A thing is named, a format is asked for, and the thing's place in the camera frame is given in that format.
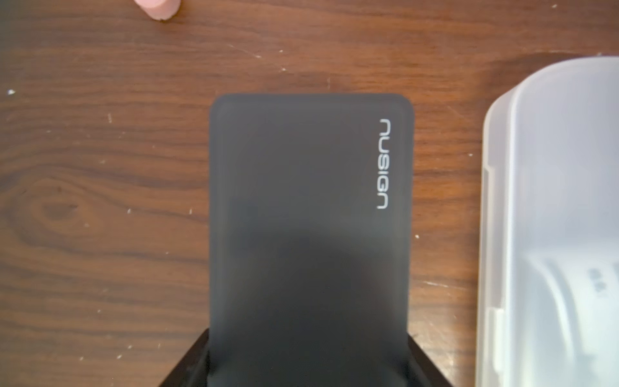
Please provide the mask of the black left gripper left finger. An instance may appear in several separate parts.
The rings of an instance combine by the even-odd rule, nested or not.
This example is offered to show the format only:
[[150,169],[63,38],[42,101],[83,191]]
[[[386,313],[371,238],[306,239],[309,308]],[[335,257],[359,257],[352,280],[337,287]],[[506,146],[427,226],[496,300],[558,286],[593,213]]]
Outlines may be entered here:
[[211,367],[209,338],[210,329],[207,328],[160,383],[160,387],[208,387]]

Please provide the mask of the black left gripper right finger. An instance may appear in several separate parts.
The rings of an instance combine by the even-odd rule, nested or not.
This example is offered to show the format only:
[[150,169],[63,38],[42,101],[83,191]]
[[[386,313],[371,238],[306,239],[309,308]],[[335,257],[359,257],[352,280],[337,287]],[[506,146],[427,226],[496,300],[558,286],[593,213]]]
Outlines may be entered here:
[[427,354],[410,335],[408,337],[409,359],[407,364],[407,385],[409,387],[452,387]]

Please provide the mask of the translucent rounded pencil case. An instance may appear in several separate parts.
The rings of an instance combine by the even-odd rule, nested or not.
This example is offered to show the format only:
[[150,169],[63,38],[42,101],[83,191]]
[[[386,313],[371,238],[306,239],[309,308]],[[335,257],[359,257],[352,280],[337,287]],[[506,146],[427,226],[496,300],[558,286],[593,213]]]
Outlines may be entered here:
[[618,383],[618,59],[531,74],[484,122],[478,386]]

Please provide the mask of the dark grey pencil case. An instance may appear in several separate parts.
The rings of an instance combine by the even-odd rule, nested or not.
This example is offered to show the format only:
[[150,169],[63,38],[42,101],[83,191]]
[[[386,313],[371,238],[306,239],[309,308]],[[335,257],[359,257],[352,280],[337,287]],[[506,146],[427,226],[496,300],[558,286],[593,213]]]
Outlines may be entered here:
[[209,385],[407,385],[413,137],[399,94],[214,102]]

